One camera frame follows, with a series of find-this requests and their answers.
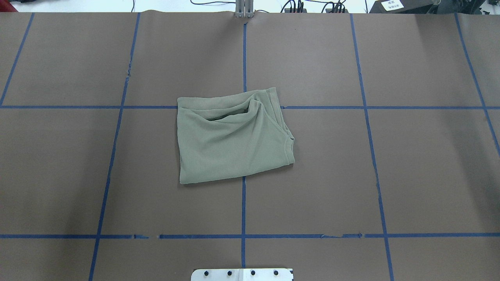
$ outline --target metal plate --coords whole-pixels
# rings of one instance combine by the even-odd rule
[[[291,268],[197,269],[191,275],[191,281],[293,281],[293,279],[294,270]]]

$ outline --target folded shirt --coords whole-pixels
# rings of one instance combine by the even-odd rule
[[[181,184],[248,176],[295,162],[294,136],[276,88],[222,97],[179,97]]]

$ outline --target black cable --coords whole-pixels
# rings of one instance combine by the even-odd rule
[[[346,0],[344,0],[343,2],[341,2],[340,0],[338,0],[337,4],[335,5],[335,8],[333,8],[330,13],[334,13],[334,14],[342,14],[346,11],[346,6],[344,6],[344,2]]]
[[[236,2],[226,2],[226,1],[213,1],[213,2],[206,2],[206,3],[195,3],[193,0],[189,0],[191,4],[194,5],[207,5],[207,4],[215,4],[215,3],[221,3],[221,4],[236,4]]]
[[[474,0],[473,4],[470,5],[470,11],[468,14],[472,15],[474,13],[474,10],[477,9],[476,8],[476,3],[478,2],[478,0]]]
[[[326,4],[323,6],[323,9],[321,10],[321,13],[325,11],[325,8],[327,7],[328,4],[331,4],[331,8],[333,9],[335,7],[335,3],[333,2],[326,2]]]
[[[283,5],[283,8],[281,8],[280,13],[283,13],[283,11],[285,10],[285,7],[287,6],[288,3],[290,3],[290,12],[292,12],[292,2],[293,2],[293,4],[295,4],[295,0],[286,1],[286,3]]]

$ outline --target blue tape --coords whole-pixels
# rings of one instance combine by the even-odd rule
[[[177,109],[177,105],[124,105],[124,109]]]
[[[100,239],[134,239],[134,235],[130,234],[101,234]]]
[[[500,237],[500,232],[366,234],[365,238]]]
[[[241,234],[161,234],[159,239],[240,239]]]
[[[246,266],[247,266],[247,262],[246,262],[246,250],[245,250],[245,244],[246,244],[246,240],[244,237],[241,238],[241,268],[244,269]]]
[[[35,13],[31,13],[31,17],[29,18],[28,25],[26,26],[26,31],[24,31],[24,36],[22,37],[21,44],[19,45],[19,49],[17,50],[17,54],[15,55],[14,63],[10,68],[10,73],[8,74],[7,82],[5,83],[5,87],[3,88],[3,93],[0,97],[0,106],[4,103],[5,96],[7,94],[7,90],[9,89],[9,84],[11,83],[12,75],[14,74],[14,70],[16,70],[16,65],[18,64],[19,56],[21,55],[21,51],[23,50],[23,46],[26,42],[26,37],[28,37],[28,32],[30,31],[31,24],[33,23],[33,18],[35,17]]]
[[[481,110],[481,106],[367,106],[369,110]]]
[[[246,234],[246,239],[340,239],[340,238],[361,238],[361,233],[344,234],[342,236],[330,236],[325,234]]]
[[[243,24],[243,92],[247,91],[247,24]]]
[[[119,105],[2,105],[2,109],[119,109]]]
[[[111,150],[111,159],[109,161],[109,168],[107,170],[106,186],[104,188],[104,196],[102,198],[102,206],[100,209],[99,224],[97,227],[98,237],[95,239],[94,252],[92,255],[92,263],[90,265],[90,273],[88,275],[88,281],[92,281],[92,279],[94,278],[94,269],[96,268],[96,260],[97,260],[97,253],[99,250],[99,240],[100,240],[99,236],[101,235],[101,231],[103,228],[104,213],[106,211],[106,202],[108,200],[108,193],[110,190],[111,171],[113,169],[113,164],[115,162],[118,133],[120,131],[120,126],[122,123],[122,115],[123,115],[123,111],[124,111],[125,98],[127,97],[127,88],[129,86],[130,71],[132,68],[132,60],[134,58],[134,50],[136,48],[137,32],[139,29],[140,19],[141,19],[141,13],[139,12],[139,13],[137,13],[137,18],[135,20],[135,30],[133,32],[132,47],[130,48],[130,61],[128,62],[127,77],[125,78],[125,84],[123,86],[123,94],[121,96],[120,112],[118,114],[118,122],[116,124],[116,131],[114,133],[113,148]]]
[[[483,98],[483,93],[481,92],[481,88],[479,87],[478,79],[476,77],[476,73],[474,72],[474,67],[472,66],[471,59],[469,57],[469,52],[467,52],[466,43],[462,35],[462,28],[460,27],[459,16],[457,13],[455,13],[455,22],[456,22],[456,28],[458,29],[458,36],[460,37],[460,42],[462,43],[463,53],[465,54],[465,59],[467,60],[467,64],[470,69],[470,74],[472,75],[472,79],[474,80],[475,89],[477,90],[477,94],[479,95],[479,100],[481,101],[482,109],[484,111],[484,115],[486,116],[486,120],[488,122],[489,131],[491,132],[491,136],[493,137],[493,141],[495,143],[496,152],[500,157],[499,141],[497,139],[497,135],[495,134],[495,130],[493,129],[492,121],[490,120],[490,115],[488,114],[488,109],[486,108],[485,100]]]
[[[0,109],[120,109],[120,105],[1,105]],[[177,109],[177,105],[124,105],[124,109]],[[290,105],[286,110],[364,110],[356,105]],[[482,110],[482,106],[385,106],[368,105],[369,110]],[[487,106],[488,110],[500,110],[500,106]]]
[[[342,105],[292,105],[292,106],[283,106],[282,109],[285,110],[362,110],[363,106],[342,106]]]
[[[363,76],[361,75],[361,63],[360,63],[360,55],[358,52],[358,43],[356,40],[356,30],[354,27],[354,18],[353,18],[352,13],[349,14],[349,16],[350,16],[350,27],[352,30],[352,41],[354,42],[354,53],[356,55],[357,74],[359,77],[359,87],[361,88],[361,97],[363,100],[364,118],[366,121],[366,130],[368,132],[368,142],[370,144],[371,162],[373,164],[373,169],[375,171],[376,188],[377,188],[377,192],[378,192],[378,208],[380,210],[380,220],[382,222],[383,233],[384,233],[384,235],[386,235],[387,234],[386,216],[384,214],[384,204],[382,202],[382,192],[380,189],[379,172],[377,169],[377,160],[375,159],[375,149],[374,149],[374,144],[373,144],[373,139],[372,139],[372,129],[370,128],[370,119],[368,116],[367,99],[365,96],[365,86],[363,83]],[[391,281],[394,281],[393,262],[391,259],[391,250],[389,247],[389,239],[387,237],[384,237],[384,243],[385,243],[385,254],[387,257],[387,267],[389,270],[389,277],[390,277]]]
[[[243,24],[243,92],[247,91],[247,24]],[[245,233],[247,228],[247,177],[241,178],[241,268],[246,266],[245,262]]]
[[[245,235],[247,234],[247,177],[241,178],[241,268],[245,268]]]

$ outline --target label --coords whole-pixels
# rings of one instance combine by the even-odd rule
[[[382,2],[381,4],[386,11],[402,9],[405,7],[405,6],[403,6],[403,4],[401,4],[400,0],[385,1],[385,2]]]

